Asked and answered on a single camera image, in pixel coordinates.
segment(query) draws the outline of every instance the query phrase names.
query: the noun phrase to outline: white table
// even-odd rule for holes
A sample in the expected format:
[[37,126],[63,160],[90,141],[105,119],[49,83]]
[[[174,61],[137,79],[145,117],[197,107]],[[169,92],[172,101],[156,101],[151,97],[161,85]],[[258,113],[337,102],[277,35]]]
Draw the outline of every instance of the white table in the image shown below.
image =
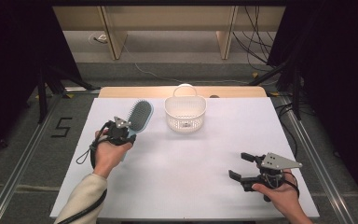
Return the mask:
[[[56,217],[68,196],[88,173],[90,159],[76,159],[94,132],[113,116],[126,118],[135,98],[94,100],[75,155],[51,212]],[[259,175],[241,152],[261,156],[273,152],[294,160],[269,98],[207,99],[205,123],[192,134],[172,131],[165,122],[164,99],[146,99],[154,106],[147,128],[137,135],[126,159],[108,178],[108,194],[100,218],[115,220],[260,220],[280,218],[258,192],[244,192],[228,170]],[[299,169],[293,170],[300,203],[308,217],[318,217]]]

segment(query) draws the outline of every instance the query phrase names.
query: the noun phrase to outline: sleeve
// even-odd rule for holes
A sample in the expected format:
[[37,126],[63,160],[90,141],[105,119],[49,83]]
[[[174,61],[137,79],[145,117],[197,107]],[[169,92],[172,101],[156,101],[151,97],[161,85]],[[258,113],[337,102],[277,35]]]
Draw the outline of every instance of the sleeve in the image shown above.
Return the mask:
[[[68,202],[57,216],[54,224],[59,223],[90,207],[101,197],[106,188],[107,181],[105,178],[95,174],[86,175],[72,191]],[[102,209],[103,203],[90,213],[72,223],[96,223],[97,217]]]

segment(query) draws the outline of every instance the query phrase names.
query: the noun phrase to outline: hairbrush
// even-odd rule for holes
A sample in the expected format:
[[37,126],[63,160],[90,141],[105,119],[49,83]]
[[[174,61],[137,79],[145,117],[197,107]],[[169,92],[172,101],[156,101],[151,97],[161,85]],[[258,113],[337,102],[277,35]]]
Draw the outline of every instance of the hairbrush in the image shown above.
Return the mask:
[[[130,124],[130,126],[128,127],[129,134],[127,138],[130,138],[134,134],[142,132],[146,128],[147,123],[152,117],[152,114],[153,106],[149,102],[147,102],[146,100],[139,100],[138,102],[136,102],[135,105],[132,107],[129,118],[127,119],[128,123]],[[124,161],[126,154],[124,154],[121,161]]]

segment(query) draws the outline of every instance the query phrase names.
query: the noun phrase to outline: human hand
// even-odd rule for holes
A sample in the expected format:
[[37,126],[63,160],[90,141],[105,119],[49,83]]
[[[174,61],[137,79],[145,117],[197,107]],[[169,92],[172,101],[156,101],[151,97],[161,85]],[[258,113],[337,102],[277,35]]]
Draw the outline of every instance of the human hand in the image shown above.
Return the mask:
[[[286,173],[284,177],[292,184],[296,184],[295,178],[291,175],[289,169],[283,170]],[[263,184],[253,184],[252,189],[269,197],[274,206],[280,211],[292,224],[312,223],[305,215],[298,201],[297,191],[290,185],[284,183],[277,189],[269,189]]]
[[108,141],[101,142],[95,150],[94,174],[107,178],[114,167],[116,167],[124,154],[132,148],[133,141],[116,146]]

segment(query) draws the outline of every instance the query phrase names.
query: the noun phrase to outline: white basket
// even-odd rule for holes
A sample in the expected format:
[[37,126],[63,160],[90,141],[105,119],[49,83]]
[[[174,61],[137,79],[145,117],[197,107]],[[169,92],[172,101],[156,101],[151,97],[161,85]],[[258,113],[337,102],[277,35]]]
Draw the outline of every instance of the white basket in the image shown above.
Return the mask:
[[[176,96],[177,90],[190,87],[195,95]],[[197,95],[197,90],[189,85],[179,85],[173,96],[165,100],[165,114],[168,126],[179,133],[193,133],[198,130],[203,122],[206,111],[206,100]]]

